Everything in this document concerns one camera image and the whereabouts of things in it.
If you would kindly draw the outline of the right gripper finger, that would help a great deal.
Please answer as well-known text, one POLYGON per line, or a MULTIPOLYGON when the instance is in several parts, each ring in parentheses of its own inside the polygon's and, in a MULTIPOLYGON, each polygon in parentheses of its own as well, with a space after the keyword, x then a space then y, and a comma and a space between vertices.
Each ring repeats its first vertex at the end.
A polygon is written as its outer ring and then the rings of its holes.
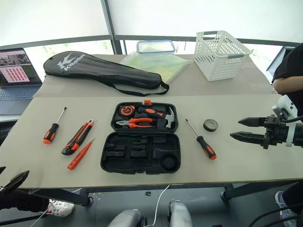
POLYGON ((238 123, 248 127, 263 127, 266 117, 247 117, 238 121, 238 123))
POLYGON ((264 135, 255 134, 251 132, 234 132, 231 133, 230 136, 238 141, 246 143, 263 145, 264 142, 264 135))

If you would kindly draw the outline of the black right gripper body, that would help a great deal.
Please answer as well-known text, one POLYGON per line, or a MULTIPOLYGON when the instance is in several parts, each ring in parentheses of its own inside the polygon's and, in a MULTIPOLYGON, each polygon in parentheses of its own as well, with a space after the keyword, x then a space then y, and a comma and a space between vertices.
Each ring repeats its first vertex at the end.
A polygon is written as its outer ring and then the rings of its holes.
POLYGON ((266 133, 261 145, 264 149, 268 149, 269 145, 276 146, 277 143, 286 143, 289 127, 284 122, 281 122, 278 117, 266 117, 264 127, 266 128, 266 133))

